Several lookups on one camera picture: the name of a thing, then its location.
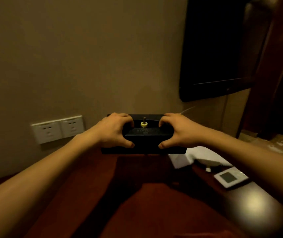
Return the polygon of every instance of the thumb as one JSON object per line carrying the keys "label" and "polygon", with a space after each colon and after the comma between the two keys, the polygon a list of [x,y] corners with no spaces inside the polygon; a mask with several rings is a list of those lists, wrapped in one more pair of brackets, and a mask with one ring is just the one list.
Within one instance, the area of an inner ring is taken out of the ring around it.
{"label": "thumb", "polygon": [[124,137],[122,137],[121,140],[120,140],[119,146],[122,146],[122,147],[125,147],[125,148],[134,148],[135,144],[132,141],[129,141],[129,140],[125,139]]}
{"label": "thumb", "polygon": [[177,145],[177,142],[176,142],[176,138],[172,137],[170,139],[167,139],[165,141],[162,141],[158,147],[160,149],[163,149],[163,148],[170,148],[170,147],[173,147],[173,146],[176,146]]}

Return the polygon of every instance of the hand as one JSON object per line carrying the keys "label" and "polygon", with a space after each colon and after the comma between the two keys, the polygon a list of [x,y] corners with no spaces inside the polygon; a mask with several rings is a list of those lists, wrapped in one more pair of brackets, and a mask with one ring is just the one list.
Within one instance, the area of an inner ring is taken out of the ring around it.
{"label": "hand", "polygon": [[171,124],[175,131],[170,139],[159,144],[159,148],[169,148],[173,146],[192,148],[200,145],[204,140],[204,136],[210,131],[209,128],[191,121],[182,114],[164,114],[159,121],[159,127],[163,125],[163,123]]}
{"label": "hand", "polygon": [[134,127],[133,118],[128,114],[112,113],[86,132],[93,134],[98,139],[99,145],[103,148],[115,146],[133,148],[135,146],[133,142],[125,139],[122,134],[123,126],[126,123],[130,123]]}

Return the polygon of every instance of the beige wall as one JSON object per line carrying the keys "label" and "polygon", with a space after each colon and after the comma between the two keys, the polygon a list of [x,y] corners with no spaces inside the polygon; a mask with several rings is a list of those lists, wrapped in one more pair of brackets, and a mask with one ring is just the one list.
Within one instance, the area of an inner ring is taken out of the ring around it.
{"label": "beige wall", "polygon": [[[111,112],[187,112],[220,128],[226,97],[182,103],[179,68],[187,0],[0,0],[0,177],[66,140],[39,146],[29,125]],[[235,134],[247,98],[227,110]]]}

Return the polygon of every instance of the double wall socket plate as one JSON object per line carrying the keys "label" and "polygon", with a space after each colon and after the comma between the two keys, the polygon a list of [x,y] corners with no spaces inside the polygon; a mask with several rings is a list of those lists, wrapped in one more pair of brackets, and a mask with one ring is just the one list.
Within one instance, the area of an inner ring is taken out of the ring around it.
{"label": "double wall socket plate", "polygon": [[51,120],[31,125],[38,144],[72,137],[84,132],[82,116]]}

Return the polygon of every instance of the wooden desk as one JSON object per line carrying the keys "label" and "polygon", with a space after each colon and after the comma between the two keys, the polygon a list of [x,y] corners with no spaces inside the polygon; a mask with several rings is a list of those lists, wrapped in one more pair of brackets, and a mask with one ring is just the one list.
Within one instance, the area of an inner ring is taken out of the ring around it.
{"label": "wooden desk", "polygon": [[81,223],[89,237],[272,237],[283,232],[283,206],[254,183],[226,191],[196,165],[174,169],[168,156],[98,153],[80,162],[26,237],[70,237]]}

